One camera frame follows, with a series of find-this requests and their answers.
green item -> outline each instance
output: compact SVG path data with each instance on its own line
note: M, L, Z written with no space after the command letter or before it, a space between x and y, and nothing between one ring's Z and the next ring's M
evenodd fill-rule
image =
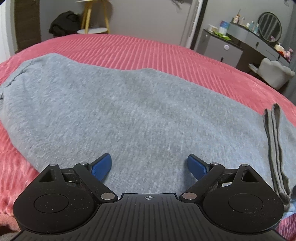
M223 38L225 40L231 40L231 38L229 38L228 36L224 35L224 34L221 34L221 33L218 33L218 32L214 32L216 35L218 35L220 38Z

door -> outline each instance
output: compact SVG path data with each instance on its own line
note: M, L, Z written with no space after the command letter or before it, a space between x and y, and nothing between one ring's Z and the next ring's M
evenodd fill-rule
M110 33L180 45L191 3L192 0L112 0Z
M18 51L41 42L39 0L15 0L15 35Z

metal screw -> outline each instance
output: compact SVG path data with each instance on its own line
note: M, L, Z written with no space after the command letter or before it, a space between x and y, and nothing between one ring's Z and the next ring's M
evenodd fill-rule
M113 193L106 192L101 195L101 198L104 200L112 200L113 198L115 198L115 195Z
M183 193L182 197L187 200L193 200L197 198L196 194L192 192Z

drawer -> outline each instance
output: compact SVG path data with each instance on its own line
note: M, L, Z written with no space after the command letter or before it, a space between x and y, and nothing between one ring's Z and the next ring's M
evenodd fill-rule
M257 50L263 55L265 54L265 50L270 48L263 40L250 32L248 32L245 44L249 45L251 48Z
M283 65L283 66L286 66L286 67L289 67L290 63L285 59L283 58L282 56L279 58L279 62Z
M279 55L276 54L276 52L273 51L270 47L269 47L269 49L266 49L266 50L265 50L265 52L263 53L263 55L264 55L266 58L270 59L271 61L273 61L273 60L278 60L278 57L279 57Z
M242 55L242 50L211 36L204 55L236 67Z

pink bedspread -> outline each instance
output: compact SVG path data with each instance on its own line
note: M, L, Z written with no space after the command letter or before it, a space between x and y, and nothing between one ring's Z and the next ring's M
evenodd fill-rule
M23 61L48 53L108 68L157 69L219 92L260 114L277 102L296 126L296 107L251 75L180 46L119 35L69 35L32 46L0 64L0 84ZM12 146L0 124L0 224L17 230L13 203L37 174ZM296 216L293 215L280 223L279 232L286 239L295 240L295 224Z

